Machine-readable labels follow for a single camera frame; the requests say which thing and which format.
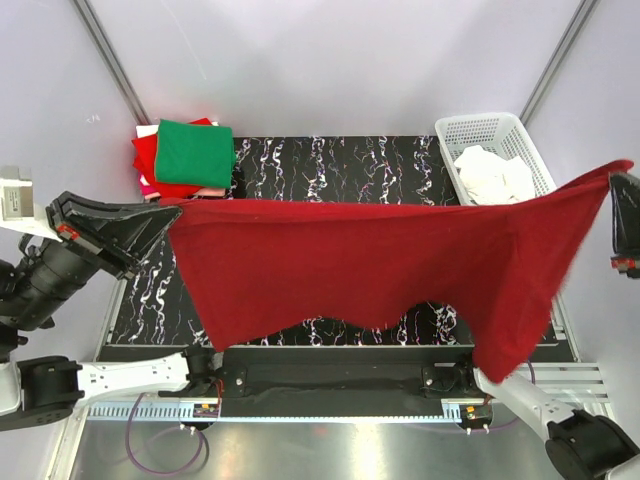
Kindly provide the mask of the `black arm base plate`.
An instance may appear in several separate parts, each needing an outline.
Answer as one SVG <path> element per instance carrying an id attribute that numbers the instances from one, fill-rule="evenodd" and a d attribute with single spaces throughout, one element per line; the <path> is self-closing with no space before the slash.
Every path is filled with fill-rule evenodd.
<path id="1" fill-rule="evenodd" d="M 444 399 L 482 401 L 468 346 L 190 347 L 196 374 L 178 391 L 222 398 L 226 417 L 400 419 L 442 411 Z"/>

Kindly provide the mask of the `dark red t-shirt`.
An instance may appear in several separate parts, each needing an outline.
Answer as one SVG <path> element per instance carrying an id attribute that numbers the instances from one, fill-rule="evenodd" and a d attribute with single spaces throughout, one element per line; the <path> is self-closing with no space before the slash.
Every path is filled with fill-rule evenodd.
<path id="1" fill-rule="evenodd" d="M 385 330 L 435 302 L 469 325 L 474 363 L 497 383 L 547 331 L 610 177 L 631 167 L 510 205 L 184 201 L 169 239 L 217 350 L 317 317 Z"/>

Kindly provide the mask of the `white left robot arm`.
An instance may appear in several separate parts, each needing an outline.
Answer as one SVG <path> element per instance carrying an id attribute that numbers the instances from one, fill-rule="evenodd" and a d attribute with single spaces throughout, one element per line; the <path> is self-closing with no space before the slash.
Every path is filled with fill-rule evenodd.
<path id="1" fill-rule="evenodd" d="M 213 353 L 198 346 L 136 362 L 11 358 L 26 333 L 54 327 L 56 311 L 98 272 L 134 277 L 181 213 L 178 206 L 102 203 L 71 192 L 42 208 L 19 187 L 2 193 L 1 225 L 22 235 L 20 262 L 1 264 L 2 430 L 48 425 L 113 397 L 197 398 L 219 386 Z"/>

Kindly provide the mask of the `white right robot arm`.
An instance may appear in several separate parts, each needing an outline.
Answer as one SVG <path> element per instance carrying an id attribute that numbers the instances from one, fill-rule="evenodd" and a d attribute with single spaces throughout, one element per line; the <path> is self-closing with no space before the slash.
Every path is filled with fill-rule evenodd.
<path id="1" fill-rule="evenodd" d="M 612 268 L 639 277 L 639 179 L 628 173 L 610 176 L 612 198 Z M 473 370 L 480 391 L 502 402 L 543 441 L 546 454 L 564 479 L 637 479 L 639 446 L 608 417 L 553 398 L 518 374 L 501 383 Z"/>

